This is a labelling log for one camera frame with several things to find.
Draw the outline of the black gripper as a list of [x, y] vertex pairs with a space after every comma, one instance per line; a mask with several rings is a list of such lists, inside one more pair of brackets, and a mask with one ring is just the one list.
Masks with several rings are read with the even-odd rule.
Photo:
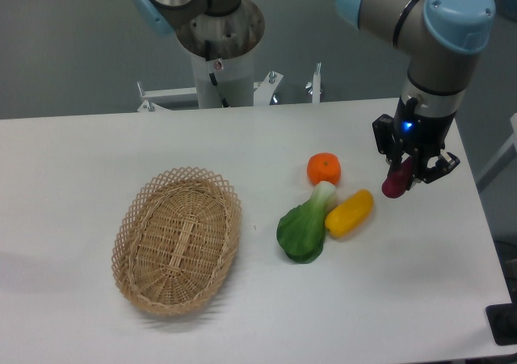
[[[445, 138], [456, 113], [428, 117], [416, 113], [413, 99], [398, 99], [395, 116], [381, 115], [372, 123], [377, 151], [390, 165], [399, 165], [403, 153], [410, 155], [410, 180], [407, 190], [418, 183], [430, 184], [449, 175], [460, 159], [445, 150]], [[435, 164], [428, 166], [430, 157]]]

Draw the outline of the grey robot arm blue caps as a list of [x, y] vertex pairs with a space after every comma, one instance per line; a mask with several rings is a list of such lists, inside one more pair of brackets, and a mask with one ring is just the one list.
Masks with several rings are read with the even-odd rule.
[[[133, 0], [159, 34], [175, 34], [191, 56], [202, 108], [266, 105], [276, 79], [251, 76], [264, 33], [250, 0]], [[445, 138], [481, 52], [488, 44], [494, 0], [335, 0], [353, 27], [410, 57], [394, 115], [373, 122], [378, 152], [389, 163], [384, 195], [398, 198], [418, 182], [450, 174], [459, 159]]]

